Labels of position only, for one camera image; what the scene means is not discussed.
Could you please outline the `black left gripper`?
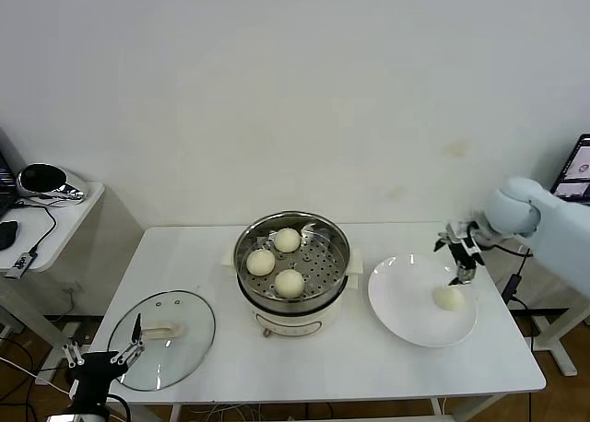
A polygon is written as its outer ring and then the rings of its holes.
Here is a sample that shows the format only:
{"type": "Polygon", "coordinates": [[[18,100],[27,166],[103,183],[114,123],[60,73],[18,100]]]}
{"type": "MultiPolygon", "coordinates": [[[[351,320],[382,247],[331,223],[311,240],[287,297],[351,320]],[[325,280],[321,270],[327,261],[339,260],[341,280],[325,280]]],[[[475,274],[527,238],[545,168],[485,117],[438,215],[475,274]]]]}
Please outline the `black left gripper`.
{"type": "Polygon", "coordinates": [[[75,404],[105,404],[113,381],[123,376],[145,350],[142,340],[141,314],[138,313],[130,343],[119,352],[88,352],[82,355],[77,342],[62,346],[71,378],[76,384],[75,404]]]}

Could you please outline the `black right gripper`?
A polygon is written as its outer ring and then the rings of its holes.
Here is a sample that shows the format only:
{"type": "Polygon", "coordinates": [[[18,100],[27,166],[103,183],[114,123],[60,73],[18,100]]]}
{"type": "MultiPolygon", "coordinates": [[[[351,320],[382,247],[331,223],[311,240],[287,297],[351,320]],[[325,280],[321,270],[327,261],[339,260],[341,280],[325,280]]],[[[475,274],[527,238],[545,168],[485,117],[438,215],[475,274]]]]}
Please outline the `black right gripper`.
{"type": "Polygon", "coordinates": [[[483,265],[481,249],[478,247],[473,231],[478,226],[450,226],[449,238],[440,237],[434,244],[433,251],[443,247],[450,249],[456,265],[455,277],[449,286],[470,284],[475,278],[477,267],[483,265]]]}

